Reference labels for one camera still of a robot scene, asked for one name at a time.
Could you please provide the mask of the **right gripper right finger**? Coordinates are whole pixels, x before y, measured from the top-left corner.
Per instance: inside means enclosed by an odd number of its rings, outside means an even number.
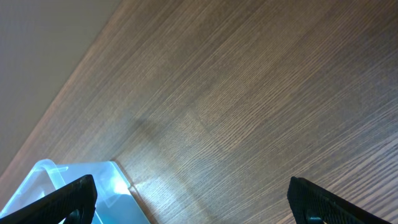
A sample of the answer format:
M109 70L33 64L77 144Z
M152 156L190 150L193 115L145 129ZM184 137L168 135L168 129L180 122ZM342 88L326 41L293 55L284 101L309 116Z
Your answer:
M297 224L389 224L302 177L292 177L287 199Z

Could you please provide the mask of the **clear plastic storage container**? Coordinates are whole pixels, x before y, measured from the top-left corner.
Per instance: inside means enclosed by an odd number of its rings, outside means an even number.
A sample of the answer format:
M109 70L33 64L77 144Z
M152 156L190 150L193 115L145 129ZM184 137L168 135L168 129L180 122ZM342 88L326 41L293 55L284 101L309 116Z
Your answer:
M1 223L148 223L113 161L38 161L5 207Z

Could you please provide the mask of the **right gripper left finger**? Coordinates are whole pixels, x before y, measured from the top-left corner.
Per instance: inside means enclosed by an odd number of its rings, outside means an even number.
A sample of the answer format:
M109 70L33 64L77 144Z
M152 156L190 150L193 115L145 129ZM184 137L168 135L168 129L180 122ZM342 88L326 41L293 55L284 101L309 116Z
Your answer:
M1 224L90 224L97 197L94 178L87 174L1 218Z

